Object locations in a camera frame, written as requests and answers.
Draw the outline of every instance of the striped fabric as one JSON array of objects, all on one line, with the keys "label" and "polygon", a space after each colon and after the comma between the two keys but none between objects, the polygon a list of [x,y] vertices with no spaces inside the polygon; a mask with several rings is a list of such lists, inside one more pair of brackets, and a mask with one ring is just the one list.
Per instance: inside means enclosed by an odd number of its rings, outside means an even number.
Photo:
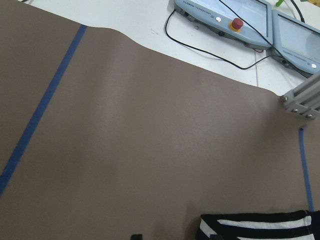
[{"label": "striped fabric", "polygon": [[320,240],[320,211],[204,214],[196,240]]}]

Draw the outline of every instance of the blue tape strip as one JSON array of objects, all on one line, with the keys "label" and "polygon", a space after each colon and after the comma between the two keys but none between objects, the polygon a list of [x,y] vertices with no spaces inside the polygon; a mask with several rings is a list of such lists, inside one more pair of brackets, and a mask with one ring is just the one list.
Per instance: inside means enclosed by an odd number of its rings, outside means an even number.
[{"label": "blue tape strip", "polygon": [[28,125],[26,126],[20,140],[18,141],[15,149],[13,150],[1,176],[0,176],[0,196],[6,189],[10,178],[14,174],[14,171],[19,164],[21,157],[23,156],[37,126],[40,122],[51,98],[53,97],[61,78],[63,77],[83,35],[85,34],[87,26],[81,25],[78,29],[77,33],[75,34],[69,49],[67,50],[66,54],[64,55],[62,62],[60,63],[58,69],[55,72],[47,90],[45,91],[40,103],[38,104],[36,110],[34,111]]},{"label": "blue tape strip", "polygon": [[302,126],[299,129],[299,146],[300,146],[304,184],[305,184],[306,197],[308,199],[309,211],[314,212],[315,208],[314,208],[314,202],[312,199],[311,185],[310,185],[310,180],[309,180],[308,165],[307,165],[305,144],[304,144],[304,130],[306,128],[307,128],[307,126]]}]

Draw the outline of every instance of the red emergency stop button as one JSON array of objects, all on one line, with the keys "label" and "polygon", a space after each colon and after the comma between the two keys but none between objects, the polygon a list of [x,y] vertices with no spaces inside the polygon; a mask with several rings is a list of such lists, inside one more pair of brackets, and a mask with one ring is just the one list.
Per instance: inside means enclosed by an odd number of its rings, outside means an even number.
[{"label": "red emergency stop button", "polygon": [[232,22],[230,22],[229,27],[235,32],[240,32],[243,25],[244,22],[240,18],[235,18]]}]

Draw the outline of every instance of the red button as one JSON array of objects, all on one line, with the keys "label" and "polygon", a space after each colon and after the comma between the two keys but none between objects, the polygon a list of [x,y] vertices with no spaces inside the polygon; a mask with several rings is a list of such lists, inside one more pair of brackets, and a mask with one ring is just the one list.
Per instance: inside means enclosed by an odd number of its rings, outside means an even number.
[{"label": "red button", "polygon": [[240,18],[235,18],[231,25],[234,29],[239,30],[244,25],[244,22]]}]

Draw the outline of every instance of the blue-gray control device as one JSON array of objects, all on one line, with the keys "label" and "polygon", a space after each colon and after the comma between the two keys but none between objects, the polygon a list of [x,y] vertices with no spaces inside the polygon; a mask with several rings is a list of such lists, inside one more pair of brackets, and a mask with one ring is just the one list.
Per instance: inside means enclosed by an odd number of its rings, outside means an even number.
[{"label": "blue-gray control device", "polygon": [[205,24],[221,37],[240,40],[252,49],[271,47],[222,2],[273,44],[272,6],[265,0],[174,0],[174,7],[190,21]]},{"label": "blue-gray control device", "polygon": [[307,76],[320,71],[320,30],[273,10],[273,45],[283,55],[274,59],[289,68],[291,62]]}]

